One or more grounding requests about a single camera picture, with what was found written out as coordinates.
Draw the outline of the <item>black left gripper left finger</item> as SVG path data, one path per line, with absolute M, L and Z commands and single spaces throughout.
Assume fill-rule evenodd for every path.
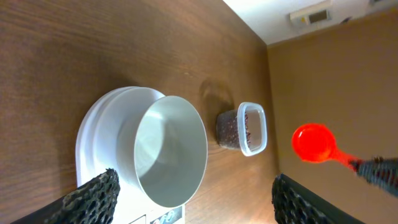
M 120 190 L 118 173 L 107 169 L 76 190 L 12 224 L 110 224 Z

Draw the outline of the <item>red adzuki beans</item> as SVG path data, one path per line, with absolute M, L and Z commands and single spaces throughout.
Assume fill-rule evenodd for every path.
M 241 148 L 239 143 L 238 111 L 231 110 L 218 115 L 216 137 L 221 147 L 233 150 Z

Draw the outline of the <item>white bowl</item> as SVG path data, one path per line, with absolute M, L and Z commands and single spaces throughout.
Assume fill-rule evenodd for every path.
M 173 208 L 189 201 L 205 175 L 208 142 L 198 111 L 165 96 L 130 117 L 118 136 L 118 172 L 152 203 Z

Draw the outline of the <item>clear plastic container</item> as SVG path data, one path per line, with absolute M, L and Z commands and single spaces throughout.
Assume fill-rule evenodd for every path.
M 267 121 L 261 105 L 243 102 L 238 108 L 238 130 L 241 151 L 246 157 L 264 151 L 267 146 Z

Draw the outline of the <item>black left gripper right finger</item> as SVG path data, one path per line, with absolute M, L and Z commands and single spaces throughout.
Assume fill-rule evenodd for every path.
M 274 218 L 282 224 L 364 224 L 285 174 L 272 184 Z

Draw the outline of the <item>white wall control panel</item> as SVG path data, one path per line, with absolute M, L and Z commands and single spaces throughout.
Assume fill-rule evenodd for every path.
M 325 0 L 289 14 L 294 27 L 307 27 L 313 24 L 331 20 L 332 1 Z

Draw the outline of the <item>white digital kitchen scale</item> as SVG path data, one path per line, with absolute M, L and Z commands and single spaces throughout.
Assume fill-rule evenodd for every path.
M 142 115 L 164 94 L 146 87 L 127 86 L 103 95 L 88 110 L 76 138 L 77 185 L 114 169 L 118 174 L 117 154 L 134 144 L 136 126 Z M 160 207 L 140 190 L 137 180 L 119 176 L 121 187 L 113 223 L 184 223 L 185 207 Z

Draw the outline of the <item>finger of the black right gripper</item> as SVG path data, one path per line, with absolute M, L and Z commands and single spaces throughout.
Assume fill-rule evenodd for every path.
M 370 160 L 351 160 L 350 166 L 358 177 L 397 197 L 397 158 L 375 157 Z

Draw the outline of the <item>red measuring scoop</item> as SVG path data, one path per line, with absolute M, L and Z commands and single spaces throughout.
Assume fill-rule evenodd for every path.
M 351 162 L 359 160 L 342 151 L 337 146 L 333 133 L 318 123 L 307 123 L 297 128 L 292 136 L 292 148 L 302 161 L 312 164 L 336 161 L 356 171 Z

